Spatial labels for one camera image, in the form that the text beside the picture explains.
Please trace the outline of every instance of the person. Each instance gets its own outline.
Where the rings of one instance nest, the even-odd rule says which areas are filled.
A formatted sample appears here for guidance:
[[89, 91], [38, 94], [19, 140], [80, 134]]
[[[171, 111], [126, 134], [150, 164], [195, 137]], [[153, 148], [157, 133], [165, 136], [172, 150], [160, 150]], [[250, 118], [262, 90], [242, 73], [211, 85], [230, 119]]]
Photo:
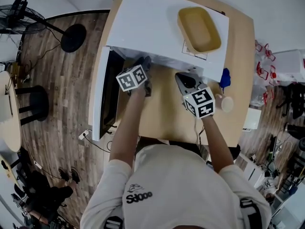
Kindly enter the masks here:
[[39, 222], [48, 225], [57, 215], [57, 209], [69, 198], [80, 182], [80, 177], [76, 169], [71, 169], [72, 181], [65, 186], [65, 183], [70, 180], [70, 177], [61, 168], [58, 169], [61, 180], [54, 187], [49, 187], [43, 192], [34, 194], [33, 198], [27, 201], [26, 211], [31, 216], [35, 217]]
[[143, 87], [132, 91], [81, 229], [266, 229], [270, 207], [234, 165], [212, 116], [202, 122], [213, 169], [193, 151], [158, 144], [136, 154], [132, 172], [144, 97]]

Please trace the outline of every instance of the blue object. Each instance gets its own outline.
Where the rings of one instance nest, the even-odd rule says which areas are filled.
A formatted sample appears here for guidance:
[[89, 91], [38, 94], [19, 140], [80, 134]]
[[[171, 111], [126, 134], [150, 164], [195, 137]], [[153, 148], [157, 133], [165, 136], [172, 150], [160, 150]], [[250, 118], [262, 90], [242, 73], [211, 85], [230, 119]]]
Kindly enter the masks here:
[[223, 89], [224, 92], [224, 88], [230, 85], [231, 85], [230, 71], [228, 70], [228, 68], [224, 68], [223, 75], [219, 82], [219, 86]]
[[288, 193], [289, 193], [289, 195], [293, 195], [296, 193], [296, 191], [297, 191], [297, 187], [292, 187], [288, 190]]

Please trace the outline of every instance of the black stool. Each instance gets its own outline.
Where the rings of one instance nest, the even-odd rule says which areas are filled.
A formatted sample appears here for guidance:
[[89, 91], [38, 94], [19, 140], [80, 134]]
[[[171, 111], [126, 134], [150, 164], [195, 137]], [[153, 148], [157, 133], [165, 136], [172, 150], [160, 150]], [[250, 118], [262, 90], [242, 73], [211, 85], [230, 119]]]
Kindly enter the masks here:
[[34, 120], [44, 121], [49, 114], [48, 94], [42, 86], [18, 88], [15, 90], [17, 95], [30, 94], [30, 105], [19, 109], [19, 113], [31, 111], [32, 115], [20, 120], [20, 124], [24, 125]]

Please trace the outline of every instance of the black fan base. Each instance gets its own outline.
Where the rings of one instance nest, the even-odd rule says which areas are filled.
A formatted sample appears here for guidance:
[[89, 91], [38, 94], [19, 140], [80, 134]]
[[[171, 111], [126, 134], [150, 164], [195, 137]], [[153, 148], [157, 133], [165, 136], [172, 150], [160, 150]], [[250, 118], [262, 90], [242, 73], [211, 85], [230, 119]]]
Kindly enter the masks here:
[[86, 38], [86, 28], [81, 24], [70, 26], [66, 31], [69, 37], [63, 35], [61, 38], [61, 48], [65, 52], [74, 52], [78, 50]]

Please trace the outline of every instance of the white shirt being ironed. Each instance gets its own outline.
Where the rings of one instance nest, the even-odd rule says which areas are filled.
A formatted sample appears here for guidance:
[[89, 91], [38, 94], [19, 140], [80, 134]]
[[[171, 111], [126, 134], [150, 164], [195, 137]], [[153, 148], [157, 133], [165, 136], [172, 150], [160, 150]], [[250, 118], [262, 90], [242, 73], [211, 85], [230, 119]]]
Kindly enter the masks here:
[[136, 157], [134, 173], [123, 161], [108, 163], [81, 219], [81, 229], [103, 229], [121, 207], [126, 229], [244, 229], [240, 199], [259, 208], [263, 229], [271, 219], [264, 197], [231, 165], [219, 174], [197, 154], [178, 146], [152, 145]]

